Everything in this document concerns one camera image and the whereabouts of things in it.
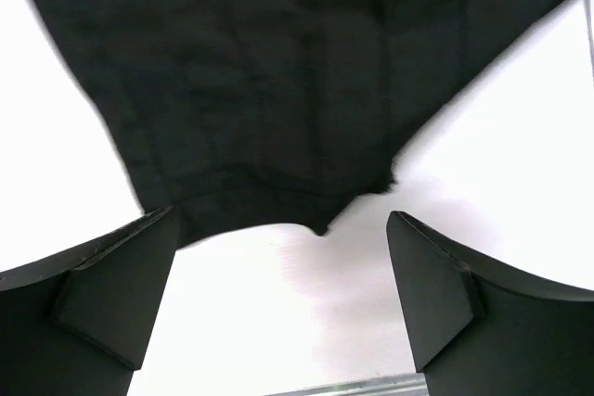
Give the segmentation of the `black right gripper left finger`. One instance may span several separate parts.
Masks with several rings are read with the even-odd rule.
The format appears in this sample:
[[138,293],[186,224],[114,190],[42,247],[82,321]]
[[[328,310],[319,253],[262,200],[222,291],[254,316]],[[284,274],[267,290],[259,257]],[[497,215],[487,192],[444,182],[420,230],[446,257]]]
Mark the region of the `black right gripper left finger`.
[[1,273],[1,392],[124,395],[177,247],[170,208]]

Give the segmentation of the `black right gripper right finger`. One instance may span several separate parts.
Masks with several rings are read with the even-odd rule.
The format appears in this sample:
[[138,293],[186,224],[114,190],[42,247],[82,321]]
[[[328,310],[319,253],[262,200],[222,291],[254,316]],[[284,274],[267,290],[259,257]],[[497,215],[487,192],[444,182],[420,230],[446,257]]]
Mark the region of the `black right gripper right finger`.
[[592,395],[592,291],[510,266],[402,211],[386,232],[431,395]]

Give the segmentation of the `black pleated skirt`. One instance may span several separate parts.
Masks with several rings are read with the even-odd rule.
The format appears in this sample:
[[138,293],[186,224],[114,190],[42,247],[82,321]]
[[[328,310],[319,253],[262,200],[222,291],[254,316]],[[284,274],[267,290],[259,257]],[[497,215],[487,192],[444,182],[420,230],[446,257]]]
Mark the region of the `black pleated skirt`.
[[565,0],[32,0],[178,243],[324,235],[444,105]]

